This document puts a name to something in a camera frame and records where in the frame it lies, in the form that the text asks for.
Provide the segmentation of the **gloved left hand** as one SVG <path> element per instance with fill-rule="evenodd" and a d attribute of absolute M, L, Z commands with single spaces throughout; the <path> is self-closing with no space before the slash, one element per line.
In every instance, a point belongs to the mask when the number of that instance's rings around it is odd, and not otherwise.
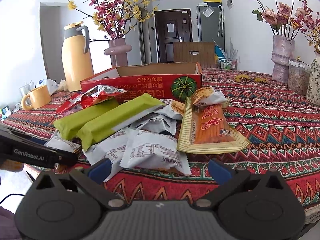
<path fill-rule="evenodd" d="M 0 165 L 0 170 L 10 171 L 10 172 L 21 172 L 24 168 L 23 163 L 19 163 L 13 160 L 6 160 Z"/>

